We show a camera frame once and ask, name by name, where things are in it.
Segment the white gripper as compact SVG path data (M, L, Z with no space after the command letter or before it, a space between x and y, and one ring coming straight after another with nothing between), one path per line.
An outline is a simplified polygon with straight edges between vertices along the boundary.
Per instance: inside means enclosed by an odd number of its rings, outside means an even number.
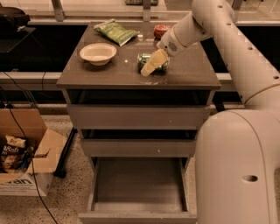
M170 57L175 57L185 50L184 36L177 26L167 31L157 43L156 50L141 69L142 76L149 76L158 67L161 67Z

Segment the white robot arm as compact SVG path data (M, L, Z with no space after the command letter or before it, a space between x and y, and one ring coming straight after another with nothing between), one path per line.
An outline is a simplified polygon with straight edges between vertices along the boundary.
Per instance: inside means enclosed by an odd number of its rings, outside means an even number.
M278 224L275 171L280 166L279 72L238 29L226 0L192 0L192 11L158 43L141 70L211 37L244 105L200 128L195 149L198 224Z

